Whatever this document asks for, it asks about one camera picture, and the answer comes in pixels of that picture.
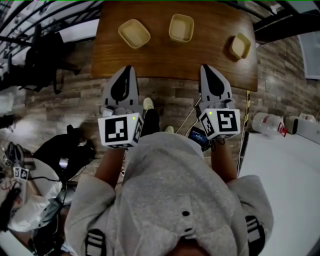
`square bowl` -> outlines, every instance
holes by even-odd
[[[138,49],[149,42],[149,31],[137,19],[130,19],[119,26],[118,33],[133,49]]]
[[[194,34],[195,21],[192,17],[175,14],[171,18],[169,36],[173,41],[189,42]]]
[[[250,40],[242,33],[236,34],[230,45],[230,52],[238,59],[245,59],[251,47]]]

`wood-pattern floor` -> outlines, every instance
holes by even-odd
[[[26,108],[15,111],[21,117],[11,134],[0,130],[0,143],[11,140],[35,152],[39,146],[55,135],[66,133],[67,125],[81,126],[96,145],[96,158],[105,149],[100,144],[97,118],[100,117],[101,94],[107,79],[91,79],[91,53],[93,41],[78,43],[68,61],[81,67],[74,76],[69,71],[58,73],[62,92],[55,95],[49,86],[40,92],[27,91]],[[320,82],[304,79],[304,66],[297,37],[263,45],[257,49],[258,92],[251,93],[250,116],[268,112],[280,116],[297,116],[299,113],[317,115],[320,110]],[[160,125],[173,125],[177,129],[199,99],[198,83],[175,79],[138,79],[140,100],[151,97],[160,114]],[[232,88],[236,107],[243,122],[246,91]],[[193,113],[179,131],[185,134],[195,122]],[[238,160],[241,136],[229,139],[235,161]],[[210,162],[210,152],[205,154]],[[84,173],[93,174],[100,160],[89,164]]]

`white bottle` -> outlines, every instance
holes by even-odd
[[[278,129],[282,123],[283,119],[280,116],[259,112],[252,120],[252,128],[256,132],[273,137],[279,134]]]

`person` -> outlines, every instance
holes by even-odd
[[[150,98],[141,138],[126,156],[108,149],[94,176],[79,180],[65,223],[79,256],[254,256],[269,239],[273,213],[259,177],[238,178],[228,143],[216,143],[212,169],[201,147],[159,132]]]

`plastic container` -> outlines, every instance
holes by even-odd
[[[138,49],[149,42],[149,31],[137,19],[130,19],[118,28],[119,35],[133,49]]]
[[[252,120],[252,128],[259,133],[268,137],[273,137],[278,134],[284,137],[287,134],[287,129],[283,125],[283,118],[274,114],[257,113]]]
[[[251,47],[250,40],[242,33],[238,33],[231,45],[230,52],[238,59],[245,59],[248,56]]]
[[[192,17],[176,13],[171,18],[169,36],[173,41],[187,43],[194,34],[194,27],[195,21]]]

